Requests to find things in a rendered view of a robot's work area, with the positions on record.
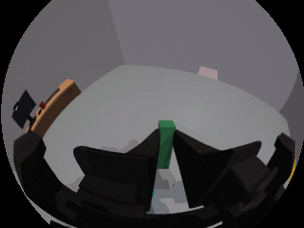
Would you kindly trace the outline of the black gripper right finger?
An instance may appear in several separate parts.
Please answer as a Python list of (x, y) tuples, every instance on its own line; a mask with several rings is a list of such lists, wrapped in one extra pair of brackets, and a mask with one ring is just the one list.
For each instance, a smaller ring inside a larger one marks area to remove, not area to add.
[(199, 142), (197, 138), (176, 129), (172, 147), (179, 163), (189, 209), (202, 206), (202, 199), (212, 193), (228, 168), (257, 156), (261, 145), (261, 141), (257, 141), (218, 151), (212, 145)]

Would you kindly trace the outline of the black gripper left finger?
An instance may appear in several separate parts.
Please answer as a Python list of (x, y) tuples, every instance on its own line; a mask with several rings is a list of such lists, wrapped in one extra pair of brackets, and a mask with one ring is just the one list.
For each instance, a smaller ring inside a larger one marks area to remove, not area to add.
[(149, 212), (159, 164), (160, 139), (161, 132), (156, 128), (129, 152), (117, 153), (79, 145), (73, 148), (73, 157), (84, 175), (140, 186), (142, 204)]

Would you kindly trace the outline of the green rectangular block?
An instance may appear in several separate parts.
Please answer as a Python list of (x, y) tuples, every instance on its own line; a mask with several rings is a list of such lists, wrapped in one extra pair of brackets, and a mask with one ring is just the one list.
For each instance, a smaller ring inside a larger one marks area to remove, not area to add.
[(159, 164), (157, 164), (157, 168), (168, 168), (171, 162), (172, 140), (174, 140), (176, 130), (174, 121), (159, 119), (159, 130), (161, 132), (161, 139)]

